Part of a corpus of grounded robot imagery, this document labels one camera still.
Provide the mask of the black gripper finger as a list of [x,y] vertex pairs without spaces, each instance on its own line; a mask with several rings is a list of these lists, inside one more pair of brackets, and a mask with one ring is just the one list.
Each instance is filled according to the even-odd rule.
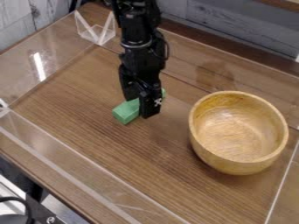
[[163,103],[163,90],[159,87],[144,89],[139,93],[139,114],[149,118],[160,113]]
[[123,95],[127,101],[132,101],[135,98],[139,97],[139,89],[136,86],[135,79],[128,75],[120,75],[120,85],[123,89]]

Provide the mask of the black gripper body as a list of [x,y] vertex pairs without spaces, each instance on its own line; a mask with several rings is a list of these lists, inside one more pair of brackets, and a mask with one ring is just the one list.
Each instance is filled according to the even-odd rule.
[[135,79],[139,93],[144,89],[161,88],[159,75],[165,67],[167,44],[121,46],[124,52],[119,54],[119,76],[128,75]]

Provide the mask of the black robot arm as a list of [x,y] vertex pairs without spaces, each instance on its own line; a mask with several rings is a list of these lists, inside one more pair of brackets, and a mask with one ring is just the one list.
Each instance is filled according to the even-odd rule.
[[160,113],[163,85],[160,72],[169,58],[169,45],[159,31],[161,12],[156,0],[111,0],[121,31],[119,79],[124,97],[139,100],[139,115]]

